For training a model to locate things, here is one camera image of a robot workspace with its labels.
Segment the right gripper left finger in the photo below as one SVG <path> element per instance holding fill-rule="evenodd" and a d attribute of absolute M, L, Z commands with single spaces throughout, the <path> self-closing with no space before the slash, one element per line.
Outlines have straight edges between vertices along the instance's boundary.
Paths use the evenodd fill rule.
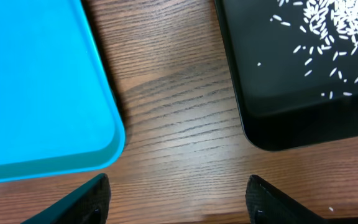
<path fill-rule="evenodd" d="M 110 200 L 109 179 L 101 173 L 22 224 L 105 224 Z"/>

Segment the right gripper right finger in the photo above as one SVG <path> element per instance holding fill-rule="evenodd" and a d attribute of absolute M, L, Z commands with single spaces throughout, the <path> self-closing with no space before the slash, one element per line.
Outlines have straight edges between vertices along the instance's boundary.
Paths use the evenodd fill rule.
<path fill-rule="evenodd" d="M 249 177 L 245 197 L 251 224 L 328 222 L 258 175 Z"/>

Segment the white rice pile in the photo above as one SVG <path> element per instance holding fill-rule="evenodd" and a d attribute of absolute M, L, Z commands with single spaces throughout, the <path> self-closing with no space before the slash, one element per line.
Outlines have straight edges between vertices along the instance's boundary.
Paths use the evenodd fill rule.
<path fill-rule="evenodd" d="M 252 96 L 358 96 L 358 1 L 256 1 L 247 33 Z"/>

